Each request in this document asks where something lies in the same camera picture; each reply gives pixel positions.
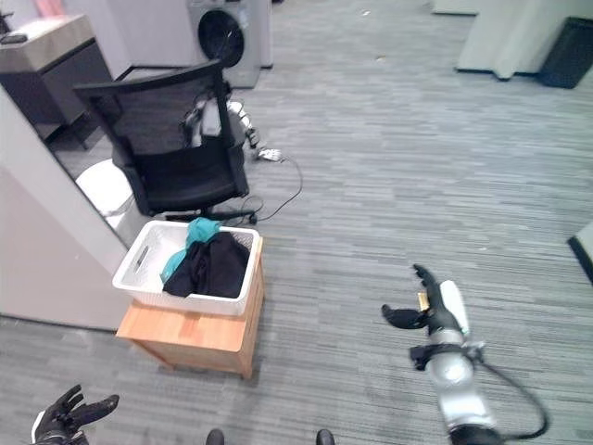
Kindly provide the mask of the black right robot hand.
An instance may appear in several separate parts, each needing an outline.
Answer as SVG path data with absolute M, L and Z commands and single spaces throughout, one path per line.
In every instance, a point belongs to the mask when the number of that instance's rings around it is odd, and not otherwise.
M 440 283 L 435 276 L 418 263 L 414 263 L 412 268 L 426 291 L 428 307 L 419 311 L 414 309 L 393 309 L 388 304 L 384 304 L 381 307 L 381 314 L 384 319 L 390 325 L 399 329 L 413 330 L 427 327 L 430 335 L 444 329 L 454 330 L 461 334 L 461 325 L 453 312 L 447 308 L 440 289 Z

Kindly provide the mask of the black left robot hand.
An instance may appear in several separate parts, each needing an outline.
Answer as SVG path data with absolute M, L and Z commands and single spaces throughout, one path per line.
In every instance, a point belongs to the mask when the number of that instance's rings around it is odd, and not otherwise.
M 113 413 L 120 402 L 118 394 L 92 403 L 84 403 L 83 399 L 82 386 L 78 384 L 41 410 L 32 424 L 32 444 L 88 444 L 82 428 Z

